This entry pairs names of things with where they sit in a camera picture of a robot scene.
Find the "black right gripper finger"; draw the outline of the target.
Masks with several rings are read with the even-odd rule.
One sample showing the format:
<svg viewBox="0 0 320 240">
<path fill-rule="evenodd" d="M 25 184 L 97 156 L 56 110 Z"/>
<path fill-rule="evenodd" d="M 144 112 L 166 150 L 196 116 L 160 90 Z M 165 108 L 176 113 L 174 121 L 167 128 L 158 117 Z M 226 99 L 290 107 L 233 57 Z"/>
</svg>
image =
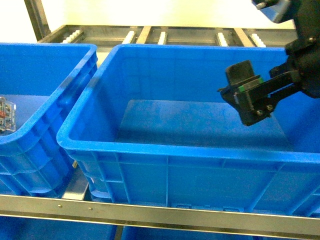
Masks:
<svg viewBox="0 0 320 240">
<path fill-rule="evenodd" d="M 263 84 L 260 76 L 245 80 L 229 79 L 228 85 L 217 91 L 222 99 L 238 112 L 242 124 L 251 126 L 269 118 L 277 105 L 269 93 L 258 89 Z"/>
<path fill-rule="evenodd" d="M 225 70 L 229 86 L 236 86 L 255 76 L 250 60 L 233 64 Z"/>
</svg>

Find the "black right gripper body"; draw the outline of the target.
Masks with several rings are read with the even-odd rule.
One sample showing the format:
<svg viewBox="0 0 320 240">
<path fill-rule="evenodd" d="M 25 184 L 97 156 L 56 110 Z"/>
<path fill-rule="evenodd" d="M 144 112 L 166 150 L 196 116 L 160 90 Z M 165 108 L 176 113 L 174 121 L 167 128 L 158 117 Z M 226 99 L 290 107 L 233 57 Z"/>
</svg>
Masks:
<svg viewBox="0 0 320 240">
<path fill-rule="evenodd" d="M 268 99 L 284 99 L 297 92 L 320 97 L 320 38 L 296 39 L 285 46 L 287 60 L 269 71 L 264 87 Z"/>
</svg>

